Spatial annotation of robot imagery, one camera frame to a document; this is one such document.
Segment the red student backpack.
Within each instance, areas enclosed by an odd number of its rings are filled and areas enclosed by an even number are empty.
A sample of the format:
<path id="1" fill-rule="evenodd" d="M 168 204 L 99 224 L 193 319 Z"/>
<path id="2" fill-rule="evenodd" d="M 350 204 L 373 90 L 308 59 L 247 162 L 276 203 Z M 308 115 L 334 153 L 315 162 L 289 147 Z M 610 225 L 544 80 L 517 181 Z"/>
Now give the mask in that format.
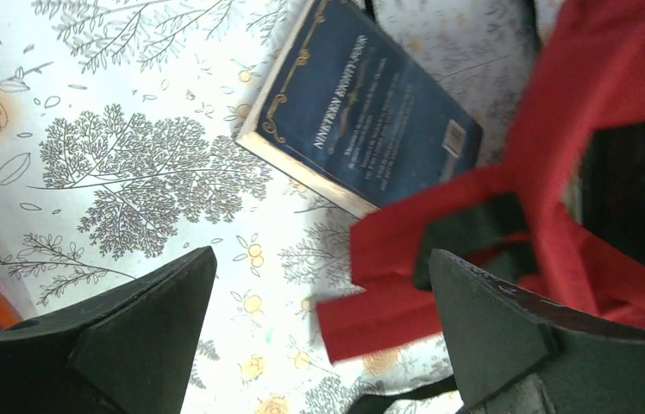
<path id="1" fill-rule="evenodd" d="M 329 360 L 443 334 L 429 272 L 436 250 L 551 302 L 645 329 L 645 266 L 573 220 L 562 200 L 596 131 L 642 123 L 645 1 L 564 2 L 503 159 L 352 227 L 361 291 L 316 307 Z M 452 391 L 460 394 L 454 373 L 406 398 Z"/>

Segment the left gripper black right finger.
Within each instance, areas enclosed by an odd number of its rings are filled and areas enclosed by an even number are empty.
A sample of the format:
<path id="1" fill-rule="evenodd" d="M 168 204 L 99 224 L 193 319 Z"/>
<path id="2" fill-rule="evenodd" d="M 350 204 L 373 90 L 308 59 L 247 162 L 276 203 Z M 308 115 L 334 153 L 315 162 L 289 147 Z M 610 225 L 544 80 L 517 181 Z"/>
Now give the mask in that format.
<path id="1" fill-rule="evenodd" d="M 645 329 L 524 290 L 436 250 L 436 308 L 472 413 L 645 413 Z"/>

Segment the blue paperback book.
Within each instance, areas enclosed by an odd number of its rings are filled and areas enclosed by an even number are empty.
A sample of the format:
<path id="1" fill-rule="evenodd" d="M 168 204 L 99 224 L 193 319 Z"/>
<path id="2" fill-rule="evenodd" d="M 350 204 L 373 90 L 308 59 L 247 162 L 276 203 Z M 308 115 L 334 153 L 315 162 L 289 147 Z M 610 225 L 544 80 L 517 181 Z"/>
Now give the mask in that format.
<path id="1" fill-rule="evenodd" d="M 472 168 L 483 135 L 363 10 L 309 1 L 237 137 L 354 216 Z"/>

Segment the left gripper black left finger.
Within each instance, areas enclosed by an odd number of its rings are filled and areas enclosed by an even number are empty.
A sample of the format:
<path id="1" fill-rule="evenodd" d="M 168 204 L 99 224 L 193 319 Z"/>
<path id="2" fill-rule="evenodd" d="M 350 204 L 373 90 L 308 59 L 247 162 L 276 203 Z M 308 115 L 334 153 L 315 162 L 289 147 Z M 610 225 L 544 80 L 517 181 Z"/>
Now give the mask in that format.
<path id="1" fill-rule="evenodd" d="M 216 277 L 210 247 L 0 332 L 0 413 L 178 413 Z"/>

